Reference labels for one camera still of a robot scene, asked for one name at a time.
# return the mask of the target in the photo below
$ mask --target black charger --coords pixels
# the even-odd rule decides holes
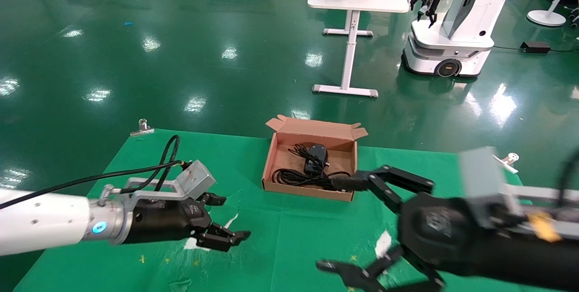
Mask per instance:
[[[322,144],[316,144],[310,147],[308,152],[315,158],[321,161],[321,164],[315,164],[310,158],[306,158],[304,164],[304,173],[312,177],[322,175],[325,165],[327,164],[327,149]]]

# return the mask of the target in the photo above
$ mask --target small cardboard box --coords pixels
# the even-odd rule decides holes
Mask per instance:
[[[271,180],[273,172],[279,168],[291,168],[303,172],[304,158],[288,151],[295,144],[304,144],[306,148],[313,144],[322,144],[327,148],[326,173],[346,171],[354,174],[358,168],[358,143],[356,139],[368,135],[366,129],[359,128],[360,123],[343,124],[315,120],[295,119],[278,115],[266,123],[275,130],[269,153],[263,170],[262,183],[265,191],[291,193],[293,195],[352,201],[353,191],[327,191],[318,186],[306,185],[294,187]]]

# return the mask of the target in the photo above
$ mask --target green tablecloth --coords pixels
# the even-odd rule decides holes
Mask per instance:
[[[167,140],[178,133],[178,158],[199,159],[217,179],[210,189],[227,196],[213,207],[211,217],[225,224],[236,214],[232,230],[252,236],[229,253],[184,249],[177,242],[110,246],[81,242],[47,250],[16,287],[17,292],[336,292],[341,279],[317,271],[317,259],[375,259],[375,246],[384,230],[396,234],[396,217],[368,192],[357,192],[352,203],[263,191],[261,175],[268,139],[158,130],[129,138],[107,172],[156,164]],[[457,156],[448,153],[360,147],[359,169],[388,164],[432,179],[436,196],[460,196]],[[171,172],[176,177],[178,169]],[[516,175],[510,183],[520,185]],[[106,183],[121,187],[127,177],[101,180],[89,197],[98,197]],[[397,189],[403,197],[411,194]],[[484,278],[442,274],[446,292],[520,290],[515,284]],[[382,277],[385,285],[422,279],[401,261]]]

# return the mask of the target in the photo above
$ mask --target white table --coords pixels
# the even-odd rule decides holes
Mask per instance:
[[[377,90],[350,87],[352,77],[352,65],[354,64],[354,51],[356,50],[356,36],[372,36],[369,30],[358,30],[360,11],[378,12],[407,12],[408,0],[308,0],[308,6],[320,9],[342,9],[346,12],[346,26],[344,29],[324,29],[324,34],[348,35],[346,46],[346,60],[342,74],[341,86],[314,85],[314,92],[331,92],[352,94],[361,96],[378,97]]]

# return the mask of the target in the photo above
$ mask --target blue indicator light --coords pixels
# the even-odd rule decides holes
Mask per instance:
[[[93,233],[99,234],[107,228],[107,222],[99,222],[93,226]]]

